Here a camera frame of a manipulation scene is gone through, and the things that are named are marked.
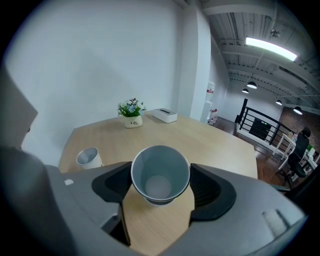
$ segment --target white mug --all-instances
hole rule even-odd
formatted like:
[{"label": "white mug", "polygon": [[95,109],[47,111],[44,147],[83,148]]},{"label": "white mug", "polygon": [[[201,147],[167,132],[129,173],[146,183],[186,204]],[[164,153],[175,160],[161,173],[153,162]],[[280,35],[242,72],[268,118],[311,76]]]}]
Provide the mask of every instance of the white mug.
[{"label": "white mug", "polygon": [[86,170],[103,166],[99,151],[96,147],[89,147],[82,150],[76,157],[76,163]]}]

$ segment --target wooden table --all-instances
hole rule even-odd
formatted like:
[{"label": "wooden table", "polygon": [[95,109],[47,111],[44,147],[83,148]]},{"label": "wooden table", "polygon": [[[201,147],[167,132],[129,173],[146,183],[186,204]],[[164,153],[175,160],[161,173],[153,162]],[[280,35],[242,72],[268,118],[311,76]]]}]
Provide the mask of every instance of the wooden table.
[{"label": "wooden table", "polygon": [[[147,112],[142,120],[142,126],[132,129],[125,128],[123,117],[74,129],[64,147],[60,171],[82,170],[76,164],[76,156],[89,147],[98,148],[103,164],[110,165],[133,161],[146,147],[166,145],[183,153],[190,164],[258,177],[254,147],[231,134],[184,116],[164,123]],[[145,255],[157,255],[165,250],[188,229],[194,205],[190,186],[163,207],[148,204],[131,186],[123,201],[131,248]]]}]

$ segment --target ceiling light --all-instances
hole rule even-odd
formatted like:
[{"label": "ceiling light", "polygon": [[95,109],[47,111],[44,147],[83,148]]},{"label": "ceiling light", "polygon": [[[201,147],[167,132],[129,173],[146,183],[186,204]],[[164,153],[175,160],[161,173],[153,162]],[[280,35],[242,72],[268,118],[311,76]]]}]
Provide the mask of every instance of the ceiling light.
[{"label": "ceiling light", "polygon": [[280,46],[277,46],[273,43],[270,42],[266,42],[266,41],[262,41],[262,40],[258,40],[258,39],[254,39],[251,37],[247,37],[245,39],[245,43],[248,46],[256,46],[256,47],[260,47],[269,51],[272,51],[276,54],[280,54],[286,58],[288,58],[291,61],[294,61],[297,57],[297,55],[295,55],[294,53],[292,53],[291,51],[288,51]]},{"label": "ceiling light", "polygon": [[255,82],[248,82],[248,84],[246,86],[253,88],[253,89],[257,89],[257,85]]},{"label": "ceiling light", "polygon": [[302,115],[302,109],[301,109],[301,107],[299,107],[299,106],[296,106],[296,107],[293,109],[293,111],[296,112],[296,113],[299,114],[299,115]]}]

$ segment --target black railing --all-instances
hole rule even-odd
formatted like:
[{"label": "black railing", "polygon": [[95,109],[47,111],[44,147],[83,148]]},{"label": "black railing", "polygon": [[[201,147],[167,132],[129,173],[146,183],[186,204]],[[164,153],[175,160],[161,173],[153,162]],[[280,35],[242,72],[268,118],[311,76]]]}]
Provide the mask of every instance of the black railing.
[{"label": "black railing", "polygon": [[[242,115],[237,118],[237,121],[237,123],[240,125],[240,130],[246,130],[250,134],[268,142],[269,145],[273,145],[275,147],[280,142],[283,134],[287,135],[288,132],[292,132],[293,134],[295,133],[293,130],[286,127],[284,124],[275,120],[274,118],[247,106],[245,107],[245,111],[242,113]],[[286,140],[283,140],[279,150],[284,152],[287,149],[288,144],[289,143]]]}]

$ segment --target white flower pot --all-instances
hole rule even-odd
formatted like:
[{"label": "white flower pot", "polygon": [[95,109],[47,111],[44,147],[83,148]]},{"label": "white flower pot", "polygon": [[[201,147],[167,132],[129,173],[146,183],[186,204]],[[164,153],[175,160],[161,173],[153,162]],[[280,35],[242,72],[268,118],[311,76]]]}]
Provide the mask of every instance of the white flower pot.
[{"label": "white flower pot", "polygon": [[124,117],[124,126],[127,128],[136,128],[136,127],[142,126],[141,115]]}]

